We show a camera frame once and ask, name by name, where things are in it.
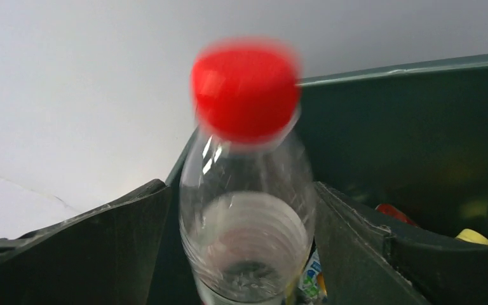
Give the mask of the clear bottle red label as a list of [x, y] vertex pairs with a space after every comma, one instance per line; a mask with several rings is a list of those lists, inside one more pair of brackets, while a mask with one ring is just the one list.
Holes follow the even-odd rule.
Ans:
[[294, 128], [299, 68], [287, 47], [241, 38], [191, 69], [198, 132], [180, 176], [179, 229], [203, 304], [294, 304], [317, 196]]

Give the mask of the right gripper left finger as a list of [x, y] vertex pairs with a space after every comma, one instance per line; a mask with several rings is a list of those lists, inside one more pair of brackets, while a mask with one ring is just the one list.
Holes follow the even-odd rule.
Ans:
[[145, 304], [171, 197], [155, 179], [71, 219], [0, 238], [0, 304]]

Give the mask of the amber tea bottle red label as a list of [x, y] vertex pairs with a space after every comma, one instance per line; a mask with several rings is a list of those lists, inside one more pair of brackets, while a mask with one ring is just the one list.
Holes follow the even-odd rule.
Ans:
[[414, 222], [410, 217], [408, 217], [406, 214], [401, 212], [399, 209], [394, 207], [393, 205], [387, 204], [387, 203], [382, 203], [379, 204], [378, 206], [375, 207], [375, 210], [378, 212], [381, 212], [382, 214], [388, 215], [396, 220], [399, 220], [400, 222], [409, 224], [414, 227], [419, 227], [416, 222]]

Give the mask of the clear bottle blue white label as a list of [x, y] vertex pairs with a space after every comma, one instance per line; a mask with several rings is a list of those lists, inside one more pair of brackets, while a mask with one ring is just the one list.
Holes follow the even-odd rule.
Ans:
[[296, 304], [328, 304], [327, 291], [317, 249], [313, 251], [304, 268], [298, 282], [296, 295]]

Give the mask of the dark green trash bin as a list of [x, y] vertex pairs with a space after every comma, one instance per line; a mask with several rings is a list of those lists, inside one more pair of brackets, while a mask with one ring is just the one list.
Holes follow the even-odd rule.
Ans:
[[432, 233], [488, 238], [488, 55], [308, 79], [301, 109], [317, 182]]

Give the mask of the yellow juice bottle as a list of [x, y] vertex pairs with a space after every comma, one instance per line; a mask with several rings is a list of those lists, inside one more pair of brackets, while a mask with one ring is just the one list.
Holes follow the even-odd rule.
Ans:
[[479, 245], [488, 246], [488, 238], [472, 229], [463, 229], [457, 236], [457, 240], [465, 241], [468, 243], [475, 243]]

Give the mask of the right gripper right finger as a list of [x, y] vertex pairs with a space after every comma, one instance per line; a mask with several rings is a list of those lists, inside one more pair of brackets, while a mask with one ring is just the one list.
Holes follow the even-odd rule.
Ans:
[[400, 222], [316, 182], [330, 304], [488, 304], [488, 246]]

